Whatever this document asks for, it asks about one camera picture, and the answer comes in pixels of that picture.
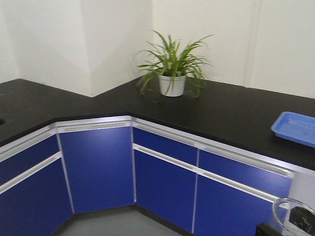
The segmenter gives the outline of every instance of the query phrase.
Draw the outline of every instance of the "corner cabinet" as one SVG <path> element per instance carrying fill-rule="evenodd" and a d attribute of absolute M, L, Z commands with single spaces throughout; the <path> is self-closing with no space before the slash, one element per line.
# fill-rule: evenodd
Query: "corner cabinet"
<path fill-rule="evenodd" d="M 111 126 L 60 133 L 74 213 L 134 204 L 131 127 Z"/>

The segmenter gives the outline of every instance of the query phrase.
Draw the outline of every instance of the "black countertop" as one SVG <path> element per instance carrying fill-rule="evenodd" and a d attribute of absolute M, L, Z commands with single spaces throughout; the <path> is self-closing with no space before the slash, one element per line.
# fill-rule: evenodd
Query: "black countertop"
<path fill-rule="evenodd" d="M 278 138 L 271 125 L 284 111 L 315 117 L 315 99 L 206 82 L 199 98 L 140 95 L 137 80 L 94 98 L 17 79 L 0 84 L 0 146 L 56 121 L 130 115 L 315 170 L 315 148 Z"/>

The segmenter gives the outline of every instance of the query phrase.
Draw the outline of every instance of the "blue plastic tray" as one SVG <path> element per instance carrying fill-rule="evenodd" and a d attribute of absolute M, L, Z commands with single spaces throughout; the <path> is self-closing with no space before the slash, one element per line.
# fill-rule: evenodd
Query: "blue plastic tray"
<path fill-rule="evenodd" d="M 283 139 L 315 148 L 315 118 L 294 112 L 283 112 L 271 130 Z"/>

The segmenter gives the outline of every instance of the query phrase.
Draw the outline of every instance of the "potted plant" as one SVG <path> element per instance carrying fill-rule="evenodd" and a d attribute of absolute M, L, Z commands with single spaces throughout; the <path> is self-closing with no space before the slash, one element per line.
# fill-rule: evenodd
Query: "potted plant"
<path fill-rule="evenodd" d="M 162 41 L 162 44 L 148 42 L 153 49 L 142 50 L 140 52 L 148 53 L 155 60 L 148 61 L 146 64 L 139 65 L 139 72 L 146 71 L 146 74 L 140 78 L 137 86 L 141 86 L 141 93 L 144 93 L 150 80 L 158 76 L 161 94 L 169 97 L 177 97 L 184 93 L 185 81 L 196 87 L 197 96 L 200 95 L 202 81 L 205 78 L 201 66 L 209 64 L 204 56 L 196 56 L 191 52 L 193 49 L 205 45 L 203 40 L 212 35 L 203 37 L 193 43 L 189 43 L 180 51 L 180 40 L 172 40 L 168 35 L 167 39 L 159 32 L 153 30 Z"/>

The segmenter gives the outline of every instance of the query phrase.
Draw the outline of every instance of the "spider plant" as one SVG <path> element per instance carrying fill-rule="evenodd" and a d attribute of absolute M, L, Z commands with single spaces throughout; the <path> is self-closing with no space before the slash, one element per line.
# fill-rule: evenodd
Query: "spider plant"
<path fill-rule="evenodd" d="M 189 43 L 180 51 L 181 41 L 179 39 L 172 40 L 171 35 L 168 35 L 166 39 L 161 33 L 155 30 L 153 32 L 159 36 L 162 44 L 147 42 L 153 49 L 140 51 L 154 58 L 154 61 L 146 60 L 146 64 L 138 65 L 140 68 L 139 72 L 146 71 L 146 74 L 137 83 L 137 86 L 141 86 L 141 93 L 144 93 L 150 80 L 155 78 L 156 75 L 171 77 L 170 86 L 174 86 L 175 77 L 186 75 L 187 81 L 196 87 L 197 96 L 199 96 L 201 92 L 200 88 L 203 87 L 201 83 L 205 79 L 201 66 L 210 64 L 204 56 L 195 56 L 191 52 L 195 48 L 206 45 L 203 40 L 213 34 Z"/>

